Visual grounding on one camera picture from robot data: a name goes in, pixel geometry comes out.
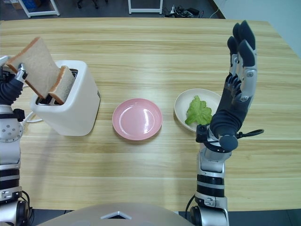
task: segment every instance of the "white table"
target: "white table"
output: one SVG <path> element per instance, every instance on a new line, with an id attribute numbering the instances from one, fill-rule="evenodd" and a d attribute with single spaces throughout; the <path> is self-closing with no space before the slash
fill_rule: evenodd
<path id="1" fill-rule="evenodd" d="M 128 0 L 128 13 L 160 13 L 162 14 L 163 0 L 160 0 L 160 8 L 132 8 L 131 0 Z"/>

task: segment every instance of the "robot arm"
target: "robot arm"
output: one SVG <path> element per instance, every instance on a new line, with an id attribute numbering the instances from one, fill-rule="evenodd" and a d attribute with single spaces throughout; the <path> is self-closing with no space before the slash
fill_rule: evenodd
<path id="1" fill-rule="evenodd" d="M 29 216 L 28 203 L 18 200 L 22 197 L 19 169 L 23 127 L 20 122 L 24 111 L 12 110 L 11 105 L 21 94 L 27 74 L 23 64 L 16 75 L 4 72 L 2 66 L 8 59 L 8 56 L 0 58 L 0 222 L 20 226 L 27 224 Z"/>
<path id="2" fill-rule="evenodd" d="M 229 226 L 227 198 L 224 195 L 225 161 L 238 146 L 237 134 L 253 100 L 257 80 L 255 37 L 248 23 L 233 28 L 228 39 L 229 75 L 216 114 L 210 125 L 198 125 L 196 141 L 204 143 L 197 158 L 198 206 L 190 210 L 193 224 Z M 257 131 L 250 136 L 262 133 Z"/>

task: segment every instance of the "white wall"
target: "white wall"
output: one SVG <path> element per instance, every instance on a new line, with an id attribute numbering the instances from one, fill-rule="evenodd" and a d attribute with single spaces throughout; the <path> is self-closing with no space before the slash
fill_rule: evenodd
<path id="1" fill-rule="evenodd" d="M 226 19 L 268 21 L 301 58 L 301 0 L 214 0 Z"/>

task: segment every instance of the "plate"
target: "plate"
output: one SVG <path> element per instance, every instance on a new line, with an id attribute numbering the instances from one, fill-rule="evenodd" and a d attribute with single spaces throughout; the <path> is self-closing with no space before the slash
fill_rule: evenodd
<path id="1" fill-rule="evenodd" d="M 144 140 L 154 136 L 161 128 L 162 120 L 158 106 L 142 98 L 121 103 L 112 117 L 115 131 L 129 140 Z"/>
<path id="2" fill-rule="evenodd" d="M 185 120 L 187 119 L 186 112 L 189 108 L 190 103 L 192 102 L 195 96 L 199 96 L 201 100 L 206 101 L 207 107 L 210 107 L 212 110 L 212 115 L 215 114 L 217 107 L 220 103 L 221 96 L 217 93 L 214 93 L 207 89 L 189 89 L 182 92 L 174 103 L 174 112 L 180 123 L 187 129 L 192 132 L 197 131 L 197 123 L 194 122 L 191 125 L 187 125 Z"/>

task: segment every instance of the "white plate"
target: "white plate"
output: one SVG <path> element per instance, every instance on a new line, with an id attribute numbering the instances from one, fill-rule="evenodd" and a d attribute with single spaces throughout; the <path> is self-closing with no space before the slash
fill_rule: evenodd
<path id="1" fill-rule="evenodd" d="M 186 112 L 189 108 L 195 96 L 199 96 L 201 100 L 206 101 L 207 107 L 212 110 L 212 115 L 215 114 L 218 104 L 220 103 L 221 96 L 207 89 L 189 89 L 182 92 L 174 103 L 174 112 L 180 123 L 192 132 L 197 131 L 197 123 L 194 122 L 191 125 L 187 125 L 185 120 L 187 119 Z"/>

